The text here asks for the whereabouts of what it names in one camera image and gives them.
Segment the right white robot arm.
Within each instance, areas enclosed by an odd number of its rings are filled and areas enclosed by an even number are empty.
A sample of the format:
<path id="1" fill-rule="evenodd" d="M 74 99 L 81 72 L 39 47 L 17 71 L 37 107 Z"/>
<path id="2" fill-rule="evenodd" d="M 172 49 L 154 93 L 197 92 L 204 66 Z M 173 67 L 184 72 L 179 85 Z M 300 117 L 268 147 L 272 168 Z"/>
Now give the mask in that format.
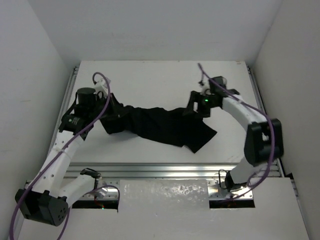
<path id="1" fill-rule="evenodd" d="M 282 124 L 270 119 L 256 107 L 246 103 L 235 89 L 227 89 L 223 76 L 198 82 L 201 90 L 191 91 L 185 116 L 208 118 L 212 108 L 221 108 L 229 113 L 246 131 L 244 157 L 232 170 L 226 173 L 221 189 L 228 192 L 247 186 L 254 188 L 269 174 L 271 164 L 284 154 Z M 255 183 L 251 179 L 264 168 L 265 172 Z"/>

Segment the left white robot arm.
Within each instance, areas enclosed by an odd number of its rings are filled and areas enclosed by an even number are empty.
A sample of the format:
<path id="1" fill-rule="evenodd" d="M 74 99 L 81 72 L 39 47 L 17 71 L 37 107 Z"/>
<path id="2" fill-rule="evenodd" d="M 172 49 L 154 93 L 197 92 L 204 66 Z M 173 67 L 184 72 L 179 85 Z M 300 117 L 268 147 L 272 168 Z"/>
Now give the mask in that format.
<path id="1" fill-rule="evenodd" d="M 15 195 L 16 211 L 27 220 L 59 226 L 69 208 L 86 194 L 93 193 L 101 174 L 83 169 L 78 177 L 62 186 L 75 153 L 85 142 L 94 124 L 106 114 L 111 103 L 111 81 L 101 75 L 94 87 L 82 87 L 62 115 L 55 142 L 37 176 Z"/>

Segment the black t-shirt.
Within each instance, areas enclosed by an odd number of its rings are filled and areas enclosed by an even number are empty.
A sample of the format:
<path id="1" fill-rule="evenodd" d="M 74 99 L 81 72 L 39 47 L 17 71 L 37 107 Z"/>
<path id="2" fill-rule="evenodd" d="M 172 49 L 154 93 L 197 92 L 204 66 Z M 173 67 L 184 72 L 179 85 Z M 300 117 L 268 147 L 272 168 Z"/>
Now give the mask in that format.
<path id="1" fill-rule="evenodd" d="M 101 123 L 109 135 L 127 131 L 154 142 L 185 146 L 195 154 L 217 134 L 202 118 L 183 116 L 182 107 L 166 110 L 126 105 L 124 108 L 119 112 L 120 119 Z"/>

